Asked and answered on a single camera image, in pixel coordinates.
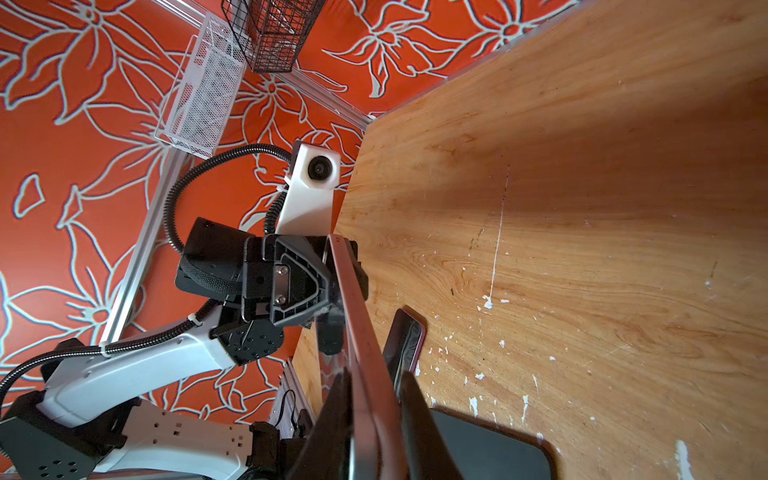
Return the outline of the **black phone case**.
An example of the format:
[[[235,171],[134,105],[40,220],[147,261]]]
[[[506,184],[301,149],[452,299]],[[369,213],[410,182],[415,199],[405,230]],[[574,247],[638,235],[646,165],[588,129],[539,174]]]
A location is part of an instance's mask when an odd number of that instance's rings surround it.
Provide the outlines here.
[[[533,437],[447,409],[430,411],[465,479],[555,479],[556,462]]]

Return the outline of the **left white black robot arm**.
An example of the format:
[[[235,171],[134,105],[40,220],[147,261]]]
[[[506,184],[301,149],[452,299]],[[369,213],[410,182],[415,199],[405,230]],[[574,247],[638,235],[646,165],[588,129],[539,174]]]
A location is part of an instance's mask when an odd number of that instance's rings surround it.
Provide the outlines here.
[[[251,154],[287,162],[284,184],[254,236],[204,218],[176,228],[182,192],[215,167]],[[1,421],[1,451],[24,479],[84,479],[157,470],[208,479],[276,477],[287,467],[271,426],[223,425],[169,412],[147,394],[201,373],[268,357],[287,329],[313,328],[325,356],[342,352],[344,312],[328,242],[341,177],[337,152],[305,142],[291,150],[237,147],[193,167],[169,190],[163,228],[180,254],[176,284],[204,305],[161,331],[104,346],[60,343],[12,369],[44,386],[17,397]]]

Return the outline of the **black smartphone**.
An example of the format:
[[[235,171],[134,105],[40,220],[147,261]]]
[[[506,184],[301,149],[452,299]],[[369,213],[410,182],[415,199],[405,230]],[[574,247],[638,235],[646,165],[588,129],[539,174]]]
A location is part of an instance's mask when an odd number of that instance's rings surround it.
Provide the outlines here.
[[[406,479],[399,405],[355,271],[348,239],[328,237],[345,314],[352,387],[352,479]]]
[[[396,311],[382,352],[396,395],[403,374],[415,374],[426,337],[427,322],[422,315],[410,306]]]

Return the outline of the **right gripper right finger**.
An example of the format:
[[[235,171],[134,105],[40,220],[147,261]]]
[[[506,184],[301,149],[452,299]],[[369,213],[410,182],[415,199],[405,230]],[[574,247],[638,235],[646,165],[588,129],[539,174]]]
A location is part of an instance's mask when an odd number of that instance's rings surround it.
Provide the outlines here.
[[[401,376],[399,398],[409,478],[461,479],[418,382],[409,371]]]

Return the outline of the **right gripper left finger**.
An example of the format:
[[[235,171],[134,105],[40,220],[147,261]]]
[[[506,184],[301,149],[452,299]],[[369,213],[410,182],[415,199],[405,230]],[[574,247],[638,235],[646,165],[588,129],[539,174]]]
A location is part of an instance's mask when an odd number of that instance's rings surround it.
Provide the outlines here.
[[[287,479],[348,479],[352,432],[351,374],[338,374]]]

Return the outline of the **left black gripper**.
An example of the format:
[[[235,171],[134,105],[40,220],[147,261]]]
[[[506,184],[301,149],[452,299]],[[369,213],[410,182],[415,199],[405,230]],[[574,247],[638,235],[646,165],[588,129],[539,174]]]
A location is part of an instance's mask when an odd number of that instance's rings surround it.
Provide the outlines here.
[[[320,353],[342,352],[345,310],[328,238],[250,237],[244,245],[241,279],[242,355],[275,353],[288,327],[314,327]]]

